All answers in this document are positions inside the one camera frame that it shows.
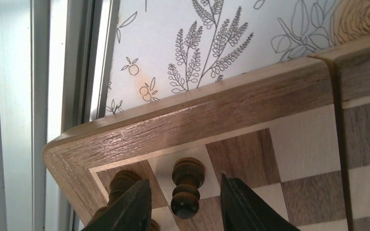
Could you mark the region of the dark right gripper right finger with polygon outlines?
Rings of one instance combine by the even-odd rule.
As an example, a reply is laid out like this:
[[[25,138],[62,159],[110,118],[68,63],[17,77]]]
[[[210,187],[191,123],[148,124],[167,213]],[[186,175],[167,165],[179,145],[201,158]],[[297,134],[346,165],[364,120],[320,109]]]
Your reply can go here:
[[[245,182],[221,178],[221,212],[225,231],[297,231]]]

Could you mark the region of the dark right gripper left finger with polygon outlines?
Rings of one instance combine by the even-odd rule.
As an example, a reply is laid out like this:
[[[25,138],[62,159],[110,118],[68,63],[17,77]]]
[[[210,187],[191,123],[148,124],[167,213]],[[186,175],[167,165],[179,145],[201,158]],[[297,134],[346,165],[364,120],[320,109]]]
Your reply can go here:
[[[136,182],[84,231],[151,230],[151,188],[148,179]]]

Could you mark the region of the dark chess piece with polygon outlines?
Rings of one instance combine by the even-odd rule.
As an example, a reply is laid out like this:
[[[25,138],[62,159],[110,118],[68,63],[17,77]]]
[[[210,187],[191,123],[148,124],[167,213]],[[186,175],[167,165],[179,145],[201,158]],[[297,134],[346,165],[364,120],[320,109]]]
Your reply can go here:
[[[136,182],[142,180],[136,173],[122,170],[116,173],[109,185],[109,201],[106,206],[98,209],[90,220],[89,224],[94,222],[97,218],[103,215],[109,207],[119,199],[129,188],[131,188]],[[150,231],[159,231],[160,226],[156,221],[151,219],[151,230]]]
[[[205,166],[199,160],[186,157],[179,159],[173,166],[171,209],[181,219],[193,217],[199,209],[198,189],[205,181]]]

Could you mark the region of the wooden chess board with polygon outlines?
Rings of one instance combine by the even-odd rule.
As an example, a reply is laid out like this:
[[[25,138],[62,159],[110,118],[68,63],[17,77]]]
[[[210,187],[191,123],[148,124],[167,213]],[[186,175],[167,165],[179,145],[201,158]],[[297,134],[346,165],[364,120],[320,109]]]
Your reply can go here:
[[[223,173],[298,230],[370,231],[370,35],[77,126],[42,157],[85,226],[128,170],[150,181],[160,231],[223,231]],[[181,219],[172,171],[186,157],[205,181]]]

